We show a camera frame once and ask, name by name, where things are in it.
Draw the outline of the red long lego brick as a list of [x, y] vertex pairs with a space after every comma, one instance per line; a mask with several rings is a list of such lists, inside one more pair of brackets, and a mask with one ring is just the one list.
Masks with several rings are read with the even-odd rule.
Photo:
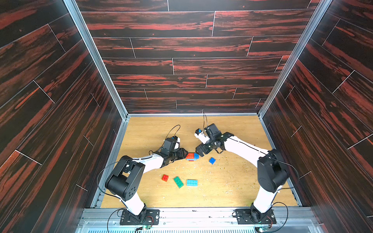
[[189, 153], [187, 156], [186, 156], [186, 159], [193, 159], [194, 158], [194, 153]]

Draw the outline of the green long lego brick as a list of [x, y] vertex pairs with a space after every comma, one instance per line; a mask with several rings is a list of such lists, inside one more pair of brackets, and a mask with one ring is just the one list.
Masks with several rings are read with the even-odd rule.
[[184, 183], [182, 182], [182, 180], [178, 176], [175, 177], [173, 180], [176, 183], [176, 185], [178, 186], [178, 188], [181, 188], [181, 187], [184, 186]]

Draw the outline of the cyan lego brick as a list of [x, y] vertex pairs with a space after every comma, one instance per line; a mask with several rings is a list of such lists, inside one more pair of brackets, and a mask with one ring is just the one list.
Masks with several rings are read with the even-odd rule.
[[191, 186], [191, 187], [197, 187], [198, 186], [198, 180], [187, 179], [186, 183], [187, 183], [186, 184], [187, 186]]

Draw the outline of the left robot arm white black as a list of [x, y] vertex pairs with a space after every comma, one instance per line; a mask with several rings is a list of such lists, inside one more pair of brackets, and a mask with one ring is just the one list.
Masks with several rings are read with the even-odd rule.
[[152, 155], [142, 158], [123, 156], [107, 178], [105, 188], [123, 202], [129, 213], [139, 216], [146, 211], [146, 205], [137, 194], [143, 174], [185, 159], [187, 154], [188, 151], [180, 147], [178, 137], [166, 138], [161, 149]]

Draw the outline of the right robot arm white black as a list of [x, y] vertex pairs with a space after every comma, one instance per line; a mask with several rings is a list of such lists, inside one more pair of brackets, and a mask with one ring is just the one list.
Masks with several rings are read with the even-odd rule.
[[257, 168], [257, 180], [260, 189], [252, 204], [252, 212], [266, 213], [272, 207], [272, 202], [288, 179], [288, 169], [280, 160], [282, 155], [277, 150], [266, 150], [249, 144], [233, 134], [221, 133], [215, 124], [203, 130], [197, 129], [195, 137], [202, 143], [196, 147], [200, 156], [207, 155], [212, 150], [220, 153], [228, 151], [252, 163]]

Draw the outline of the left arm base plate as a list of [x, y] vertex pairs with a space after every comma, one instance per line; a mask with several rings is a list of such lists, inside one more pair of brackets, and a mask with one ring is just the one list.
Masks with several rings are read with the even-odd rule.
[[160, 210], [158, 209], [144, 209], [139, 215], [134, 215], [128, 210], [123, 210], [120, 225], [158, 225], [159, 224]]

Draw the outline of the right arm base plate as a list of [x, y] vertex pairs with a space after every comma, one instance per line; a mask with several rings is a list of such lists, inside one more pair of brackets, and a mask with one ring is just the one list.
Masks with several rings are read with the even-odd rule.
[[236, 209], [233, 212], [233, 217], [237, 219], [238, 224], [276, 224], [272, 208], [265, 213], [259, 212], [255, 207], [253, 209]]

